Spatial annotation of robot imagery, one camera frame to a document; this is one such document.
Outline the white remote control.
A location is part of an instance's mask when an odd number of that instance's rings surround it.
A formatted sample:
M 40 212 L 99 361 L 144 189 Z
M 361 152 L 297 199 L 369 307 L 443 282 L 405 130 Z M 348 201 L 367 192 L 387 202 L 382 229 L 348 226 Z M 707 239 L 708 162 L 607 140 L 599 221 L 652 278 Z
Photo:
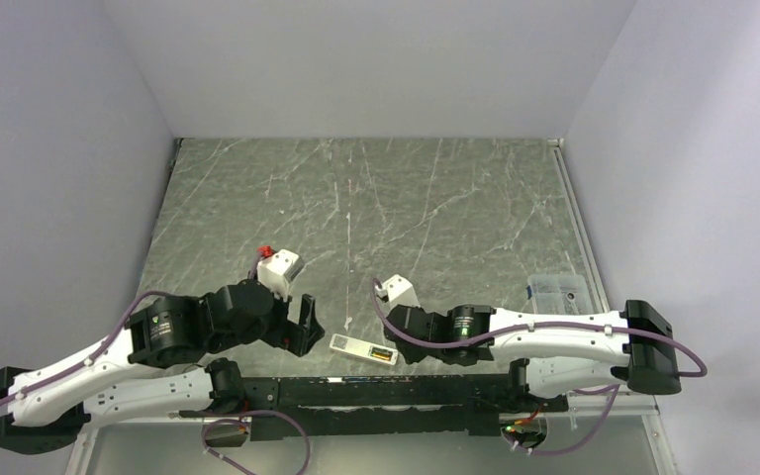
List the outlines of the white remote control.
M 369 358 L 370 350 L 372 348 L 385 348 L 395 352 L 395 361 L 393 364 L 384 364 L 382 361 L 375 361 Z M 366 340 L 354 338 L 344 334 L 334 333 L 329 343 L 329 349 L 339 354 L 356 358 L 361 361 L 372 362 L 381 364 L 384 366 L 395 366 L 398 361 L 399 351 L 397 349 L 383 346 L 377 343 L 369 342 Z

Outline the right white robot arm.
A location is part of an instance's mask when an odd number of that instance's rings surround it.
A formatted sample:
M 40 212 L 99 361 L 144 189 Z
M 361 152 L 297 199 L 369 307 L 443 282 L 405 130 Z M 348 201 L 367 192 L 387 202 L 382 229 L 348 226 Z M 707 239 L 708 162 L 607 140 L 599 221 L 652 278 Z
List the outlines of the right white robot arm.
M 621 311 L 578 316 L 487 305 L 460 305 L 440 314 L 398 304 L 380 320 L 409 364 L 427 357 L 460 366 L 518 362 L 521 374 L 505 388 L 519 411 L 597 386 L 624 385 L 647 395 L 682 390 L 672 326 L 641 300 L 626 301 Z

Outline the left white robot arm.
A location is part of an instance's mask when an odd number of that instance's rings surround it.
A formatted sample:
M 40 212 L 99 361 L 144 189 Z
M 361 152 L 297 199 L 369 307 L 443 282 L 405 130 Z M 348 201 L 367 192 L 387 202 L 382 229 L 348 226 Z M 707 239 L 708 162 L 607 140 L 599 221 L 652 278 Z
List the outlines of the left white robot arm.
M 325 334 L 305 294 L 297 322 L 290 296 L 244 279 L 201 297 L 150 291 L 109 335 L 41 369 L 0 369 L 0 448 L 59 450 L 87 428 L 162 413 L 229 416 L 250 405 L 236 362 L 222 356 L 262 341 L 302 357 Z

